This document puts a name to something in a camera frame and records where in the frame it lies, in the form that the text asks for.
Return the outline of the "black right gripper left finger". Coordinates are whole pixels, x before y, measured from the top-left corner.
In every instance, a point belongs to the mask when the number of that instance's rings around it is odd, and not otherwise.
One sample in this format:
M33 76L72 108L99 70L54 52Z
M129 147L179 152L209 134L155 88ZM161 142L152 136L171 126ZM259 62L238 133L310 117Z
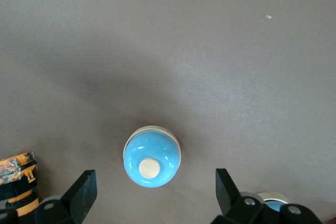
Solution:
M26 178L1 185L1 223L83 223L97 198L95 170L84 171L63 195L39 201Z

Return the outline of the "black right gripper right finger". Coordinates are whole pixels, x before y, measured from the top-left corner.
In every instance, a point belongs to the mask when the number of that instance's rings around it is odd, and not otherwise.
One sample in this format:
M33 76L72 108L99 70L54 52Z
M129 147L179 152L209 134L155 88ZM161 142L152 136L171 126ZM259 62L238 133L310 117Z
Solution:
M222 214L213 223L321 223L309 208L283 204L278 211L254 196L243 196L225 168L216 169L216 198Z

